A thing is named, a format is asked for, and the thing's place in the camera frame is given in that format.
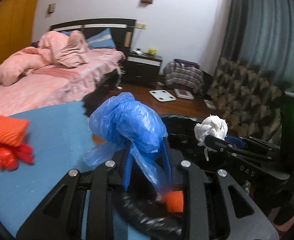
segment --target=orange toy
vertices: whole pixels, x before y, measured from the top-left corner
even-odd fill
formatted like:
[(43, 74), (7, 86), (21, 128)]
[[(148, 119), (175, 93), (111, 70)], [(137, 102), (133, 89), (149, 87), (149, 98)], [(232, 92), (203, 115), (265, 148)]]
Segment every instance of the orange toy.
[(19, 146), (25, 136), (29, 121), (0, 115), (0, 143)]
[(163, 200), (166, 202), (169, 213), (182, 213), (184, 211), (184, 195), (182, 191), (170, 191)]

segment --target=drawer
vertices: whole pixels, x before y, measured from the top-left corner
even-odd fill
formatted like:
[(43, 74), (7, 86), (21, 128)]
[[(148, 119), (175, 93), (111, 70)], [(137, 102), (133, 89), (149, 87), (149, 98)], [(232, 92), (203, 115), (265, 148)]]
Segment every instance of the drawer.
[(145, 58), (128, 57), (127, 62), (138, 62), (146, 65), (154, 65), (160, 67), (161, 62)]
[(124, 68), (126, 74), (125, 80), (153, 83), (157, 80), (159, 66), (148, 65), (138, 62), (127, 62)]

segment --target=white scale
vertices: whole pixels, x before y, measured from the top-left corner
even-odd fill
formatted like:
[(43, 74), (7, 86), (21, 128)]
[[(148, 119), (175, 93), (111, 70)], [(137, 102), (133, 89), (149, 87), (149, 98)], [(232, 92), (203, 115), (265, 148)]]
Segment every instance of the white scale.
[(175, 98), (171, 93), (166, 90), (151, 90), (149, 93), (160, 102), (175, 101)]

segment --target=pink blanket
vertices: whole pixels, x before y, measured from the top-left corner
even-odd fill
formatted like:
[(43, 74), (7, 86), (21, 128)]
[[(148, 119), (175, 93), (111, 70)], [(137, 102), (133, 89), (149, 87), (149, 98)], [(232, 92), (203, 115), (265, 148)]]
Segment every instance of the pink blanket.
[(76, 81), (79, 78), (79, 73), (68, 71), (62, 68), (41, 68), (34, 70), (33, 74), (50, 75), (54, 77), (67, 78), (71, 81)]
[[(118, 67), (118, 61), (124, 55), (114, 49), (92, 49), (85, 56), (89, 60), (88, 64), (63, 69), (73, 77), (77, 76), (75, 79), (48, 73), (31, 74), (11, 86), (0, 86), (0, 114), (9, 116), (39, 107), (80, 101), (96, 89), (96, 83), (104, 74)], [(61, 65), (49, 65), (40, 70), (55, 68), (60, 69)]]
[(0, 65), (0, 84), (10, 86), (20, 75), (30, 75), (33, 70), (51, 64), (77, 67), (88, 63), (87, 52), (88, 46), (81, 32), (73, 31), (69, 37), (55, 31), (47, 32), (41, 37), (38, 48), (24, 48)]

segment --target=blue plastic bag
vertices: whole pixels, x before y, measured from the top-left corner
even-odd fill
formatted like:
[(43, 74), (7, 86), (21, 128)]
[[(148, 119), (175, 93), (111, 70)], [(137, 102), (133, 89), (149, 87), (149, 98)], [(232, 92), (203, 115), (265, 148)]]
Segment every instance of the blue plastic bag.
[(164, 172), (155, 163), (167, 130), (159, 115), (148, 106), (135, 101), (129, 93), (111, 97), (92, 113), (90, 130), (105, 143), (95, 145), (83, 160), (89, 166), (110, 160), (118, 150), (125, 149), (126, 138), (134, 147), (130, 150), (146, 178), (159, 192), (165, 181)]

